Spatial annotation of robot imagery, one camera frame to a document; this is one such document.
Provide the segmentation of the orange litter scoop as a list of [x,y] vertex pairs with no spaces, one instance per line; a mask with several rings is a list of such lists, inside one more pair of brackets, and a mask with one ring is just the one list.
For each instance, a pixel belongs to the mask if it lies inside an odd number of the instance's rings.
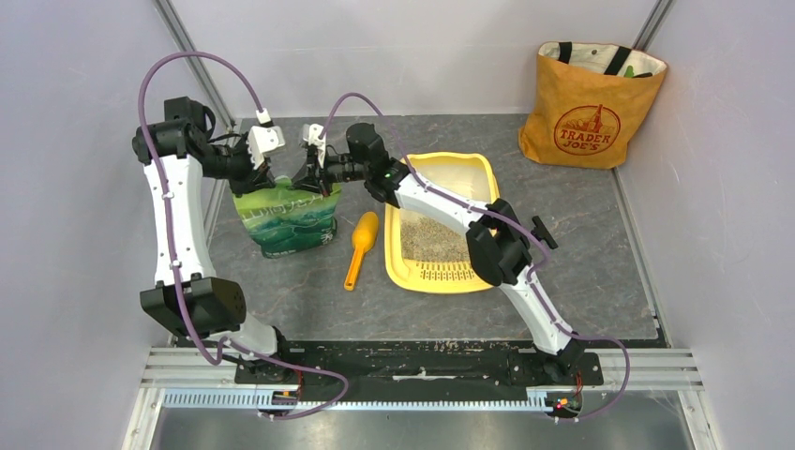
[[352,259],[344,279],[343,288],[353,291],[361,271],[365,255],[374,247],[379,232],[379,218],[375,212],[366,212],[360,217],[352,232]]

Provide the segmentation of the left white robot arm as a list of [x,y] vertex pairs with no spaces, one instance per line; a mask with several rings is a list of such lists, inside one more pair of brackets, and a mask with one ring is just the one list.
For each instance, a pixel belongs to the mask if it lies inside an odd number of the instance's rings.
[[140,293],[140,303],[175,337],[215,341],[212,364],[230,346],[241,353],[236,364],[282,383],[293,374],[293,356],[280,349],[284,338],[274,326],[248,313],[241,286],[218,277],[202,213],[205,178],[228,181],[236,194],[275,186],[268,155],[285,140],[266,111],[257,117],[249,131],[215,138],[210,108],[175,97],[165,100],[163,121],[137,129],[132,148],[152,195],[157,236],[155,285]]

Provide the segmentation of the green litter bag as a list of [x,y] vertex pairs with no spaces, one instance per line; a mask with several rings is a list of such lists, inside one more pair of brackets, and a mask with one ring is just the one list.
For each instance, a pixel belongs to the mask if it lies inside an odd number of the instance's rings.
[[292,188],[285,175],[276,186],[242,196],[233,196],[235,210],[249,237],[267,259],[322,247],[336,236],[335,217],[342,185],[335,183],[324,197],[319,193]]

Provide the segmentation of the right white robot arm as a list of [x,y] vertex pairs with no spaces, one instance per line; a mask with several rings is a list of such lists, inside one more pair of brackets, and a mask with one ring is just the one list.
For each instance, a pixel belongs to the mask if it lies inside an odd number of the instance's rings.
[[526,230],[509,202],[476,201],[434,184],[407,158],[391,157],[369,123],[350,126],[346,141],[346,153],[329,156],[324,127],[306,125],[307,159],[293,187],[327,196],[335,183],[361,181],[374,200],[419,213],[464,236],[474,273],[503,292],[528,326],[543,375],[552,383],[574,377],[584,346],[552,305],[530,253],[533,244],[544,251],[557,246],[543,221],[534,217],[532,229]]

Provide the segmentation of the yellow litter box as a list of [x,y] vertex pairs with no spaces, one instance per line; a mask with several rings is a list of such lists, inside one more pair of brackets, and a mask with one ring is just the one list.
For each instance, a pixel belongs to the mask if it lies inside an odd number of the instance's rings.
[[[476,201],[491,203],[500,196],[491,165],[480,154],[434,152],[411,155],[414,168],[441,188]],[[473,271],[470,257],[464,262],[418,262],[401,256],[400,224],[420,217],[413,211],[384,207],[384,259],[387,274],[399,287],[420,293],[459,294],[491,286]]]

